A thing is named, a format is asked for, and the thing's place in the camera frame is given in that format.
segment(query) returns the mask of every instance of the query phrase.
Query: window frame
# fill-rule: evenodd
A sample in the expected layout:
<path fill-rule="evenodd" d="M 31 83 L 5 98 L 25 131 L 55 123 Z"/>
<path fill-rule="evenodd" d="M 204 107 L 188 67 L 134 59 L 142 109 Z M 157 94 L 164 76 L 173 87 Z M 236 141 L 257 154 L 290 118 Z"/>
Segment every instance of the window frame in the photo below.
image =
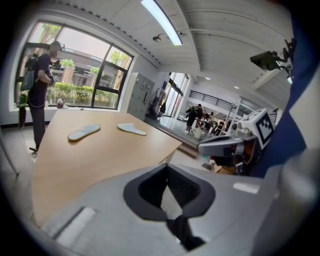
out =
<path fill-rule="evenodd" d="M 123 87 L 124 87 L 124 84 L 125 84 L 125 81 L 126 81 L 126 78 L 127 78 L 127 74 L 128 74 L 128 71 L 131 67 L 131 64 L 134 60 L 134 56 L 129 54 L 128 52 L 126 52 L 125 50 L 121 49 L 120 47 L 118 47 L 117 45 L 115 45 L 114 43 L 112 42 L 109 42 L 103 38 L 100 38 L 99 36 L 96 36 L 96 35 L 93 35 L 91 34 L 90 32 L 87 32 L 87 31 L 84 31 L 80 28 L 76 28 L 76 27 L 73 27 L 73 26 L 70 26 L 70 25 L 66 25 L 65 23 L 59 23 L 59 22 L 54 22 L 54 21 L 48 21 L 48 20 L 38 20 L 35 25 L 33 26 L 32 30 L 31 30 L 31 33 L 29 34 L 26 42 L 24 43 L 23 45 L 23 49 L 22 49 L 22 52 L 21 52 L 21 55 L 20 55 L 20 58 L 19 58 L 19 63 L 18 63 L 18 67 L 17 67 L 17 70 L 16 70 L 16 75 L 15 75 L 15 81 L 14 81 L 14 103 L 16 103 L 17 107 L 18 107 L 18 98 L 17 98 L 17 95 L 18 95 L 18 82 L 22 82 L 23 81 L 23 78 L 24 76 L 19 76 L 19 72 L 20 72 L 20 69 L 21 69 L 21 65 L 22 65 L 22 59 L 24 57 L 24 53 L 26 51 L 27 48 L 42 48 L 42 49 L 48 49 L 49 48 L 49 44 L 47 43 L 41 43 L 41 42 L 29 42 L 28 40 L 30 39 L 31 35 L 32 35 L 32 32 L 34 31 L 34 29 L 36 28 L 36 26 L 39 24 L 39 23 L 44 23 L 44 24 L 52 24 L 52 25 L 56 25 L 56 26 L 61 26 L 61 29 L 59 30 L 59 32 L 57 33 L 57 35 L 55 36 L 54 38 L 54 41 L 57 40 L 57 38 L 59 37 L 61 31 L 64 29 L 64 28 L 68 28 L 68 29 L 72 29 L 72 30 L 75 30 L 75 31 L 78 31 L 80 33 L 83 33 L 83 34 L 86 34 L 88 36 L 91 36 L 93 38 L 96 38 L 100 41 L 103 41 L 105 43 L 107 43 L 109 45 L 109 48 L 107 49 L 105 55 L 104 55 L 104 59 L 101 63 L 101 66 L 99 68 L 99 72 L 98 72 L 98 75 L 97 75 L 97 78 L 96 78 L 96 81 L 95 81 L 95 84 L 94 84 L 94 88 L 93 88 L 93 92 L 92 92 L 92 98 L 91 98 L 91 104 L 90 104 L 90 108 L 94 108 L 94 109 L 106 109 L 106 110 L 117 110 L 118 107 L 119 107 L 119 101 L 120 101 L 120 98 L 121 98 L 121 93 L 122 93 L 122 90 L 123 90 Z M 128 66 L 127 69 L 123 68 L 123 67 L 120 67 L 116 64 L 113 64 L 109 61 L 106 60 L 110 50 L 112 49 L 112 47 L 116 48 L 117 50 L 123 52 L 124 54 L 128 55 L 130 58 L 131 58 L 131 62 Z M 119 86 L 119 90 L 116 90 L 116 89 L 113 89 L 113 88 L 108 88 L 108 87 L 104 87 L 104 86 L 99 86 L 100 84 L 100 80 L 101 80 L 101 76 L 102 76 L 102 72 L 105 68 L 105 65 L 109 66 L 109 67 L 112 67 L 114 69 L 117 69 L 117 70 L 120 70 L 122 71 L 124 74 L 123 74 L 123 77 L 121 79 L 121 82 L 120 82 L 120 86 Z M 118 97 L 117 97 L 117 101 L 116 101 L 116 104 L 115 104 L 115 107 L 101 107 L 101 106 L 94 106 L 95 104 L 95 97 L 96 97 L 96 93 L 97 93 L 97 90 L 100 90 L 100 91 L 104 91 L 104 92 L 110 92 L 110 93 L 113 93 L 113 94 L 117 94 Z M 83 107 L 81 105 L 74 105 L 74 106 L 71 106 L 71 107 Z"/>

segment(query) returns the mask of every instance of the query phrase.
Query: backpack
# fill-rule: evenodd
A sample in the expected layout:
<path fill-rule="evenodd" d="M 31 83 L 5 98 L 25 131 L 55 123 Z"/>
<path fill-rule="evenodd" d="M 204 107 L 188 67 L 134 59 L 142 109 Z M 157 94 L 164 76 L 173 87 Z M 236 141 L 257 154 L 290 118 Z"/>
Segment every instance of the backpack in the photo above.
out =
<path fill-rule="evenodd" d="M 36 63 L 38 61 L 38 55 L 33 54 L 33 56 L 26 62 L 25 68 L 26 72 L 22 81 L 21 91 L 30 90 L 34 86 L 35 82 L 35 69 Z"/>

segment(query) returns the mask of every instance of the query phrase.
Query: gray locker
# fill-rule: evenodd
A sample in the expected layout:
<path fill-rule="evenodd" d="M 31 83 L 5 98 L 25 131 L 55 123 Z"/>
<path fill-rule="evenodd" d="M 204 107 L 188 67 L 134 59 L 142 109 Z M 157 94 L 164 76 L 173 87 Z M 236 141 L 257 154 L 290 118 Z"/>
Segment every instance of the gray locker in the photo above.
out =
<path fill-rule="evenodd" d="M 127 112 L 134 117 L 144 121 L 149 101 L 151 101 L 152 90 L 155 83 L 138 73 L 132 89 L 131 98 Z"/>

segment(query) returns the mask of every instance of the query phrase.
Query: wooden table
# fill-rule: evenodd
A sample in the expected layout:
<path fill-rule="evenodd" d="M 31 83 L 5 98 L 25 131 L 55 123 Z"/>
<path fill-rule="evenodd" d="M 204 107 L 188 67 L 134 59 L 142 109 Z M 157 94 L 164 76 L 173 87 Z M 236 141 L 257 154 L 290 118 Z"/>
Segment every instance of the wooden table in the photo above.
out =
<path fill-rule="evenodd" d="M 88 124 L 101 130 L 80 141 L 67 136 Z M 146 136 L 121 131 L 133 123 Z M 169 160 L 181 142 L 128 113 L 59 110 L 42 139 L 32 178 L 37 225 L 103 179 Z"/>

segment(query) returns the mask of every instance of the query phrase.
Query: white ceiling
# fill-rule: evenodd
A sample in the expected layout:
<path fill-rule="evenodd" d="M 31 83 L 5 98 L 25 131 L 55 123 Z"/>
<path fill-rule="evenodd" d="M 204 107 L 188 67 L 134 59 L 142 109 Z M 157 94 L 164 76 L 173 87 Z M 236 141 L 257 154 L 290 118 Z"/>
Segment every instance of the white ceiling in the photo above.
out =
<path fill-rule="evenodd" d="M 53 0 L 76 6 L 104 19 L 145 48 L 145 55 L 160 63 L 160 71 L 211 77 L 211 83 L 263 106 L 276 108 L 262 84 L 274 74 L 250 62 L 250 57 L 285 47 L 293 36 L 290 13 L 266 0 L 157 0 L 183 45 L 174 46 L 141 0 Z"/>

